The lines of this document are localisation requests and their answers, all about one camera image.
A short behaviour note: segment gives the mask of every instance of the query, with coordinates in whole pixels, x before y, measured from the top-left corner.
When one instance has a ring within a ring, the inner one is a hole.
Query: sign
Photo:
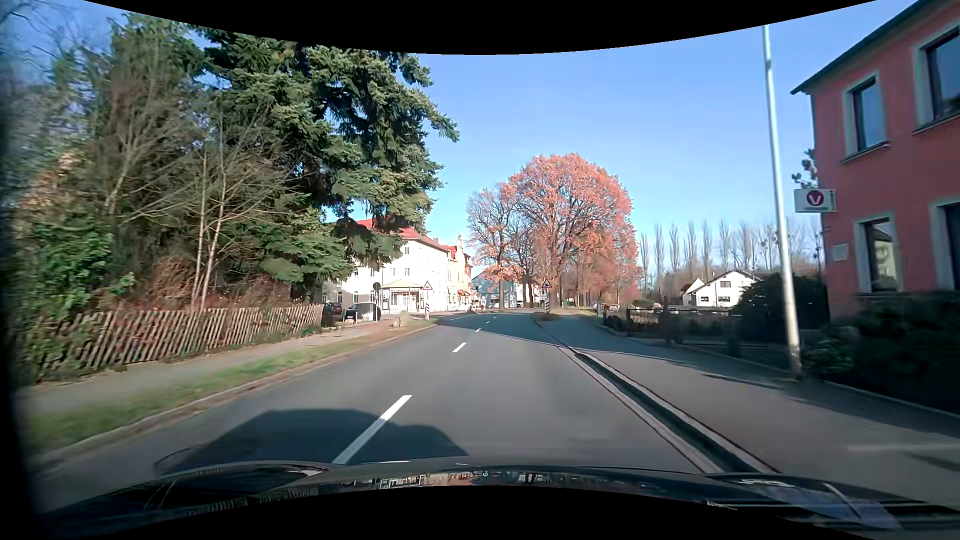
[[[836,212],[836,190],[794,189],[793,203],[797,212]]]

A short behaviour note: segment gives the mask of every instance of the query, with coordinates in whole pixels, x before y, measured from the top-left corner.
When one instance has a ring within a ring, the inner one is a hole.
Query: wooden fence
[[[323,308],[315,304],[81,313],[59,324],[39,321],[29,332],[25,353],[40,373],[63,365],[96,370],[193,356],[300,337],[320,327]]]

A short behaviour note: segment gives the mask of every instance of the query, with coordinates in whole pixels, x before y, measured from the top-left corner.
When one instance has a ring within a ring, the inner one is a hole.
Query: street
[[[537,323],[522,309],[448,314],[436,328],[73,458],[35,479],[37,503],[53,509],[158,474],[266,459],[463,456],[711,472],[676,426],[665,430],[649,408],[628,403],[558,338],[775,472],[960,507],[960,422],[949,415],[643,345],[591,317]]]
[[[446,318],[436,329],[72,461],[36,481],[38,504],[59,507],[151,479],[155,462],[188,449],[185,460],[168,460],[175,469],[476,455],[699,472],[561,352],[529,313]],[[388,409],[389,421],[361,437]]]

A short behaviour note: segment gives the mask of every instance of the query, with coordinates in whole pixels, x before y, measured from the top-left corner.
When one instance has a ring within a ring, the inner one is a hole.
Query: parked car
[[[358,302],[353,306],[347,308],[347,311],[344,313],[344,320],[353,319],[353,323],[357,322],[357,314],[359,313],[360,318],[363,318],[364,314],[372,313],[372,319],[374,321],[380,320],[380,306],[376,302]]]

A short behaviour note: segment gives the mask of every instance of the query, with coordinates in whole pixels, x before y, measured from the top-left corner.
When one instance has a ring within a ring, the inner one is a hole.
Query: road
[[[163,460],[176,453],[183,458]],[[157,470],[460,455],[698,472],[529,313],[486,312],[450,315],[435,329],[103,448],[35,486],[46,510]]]

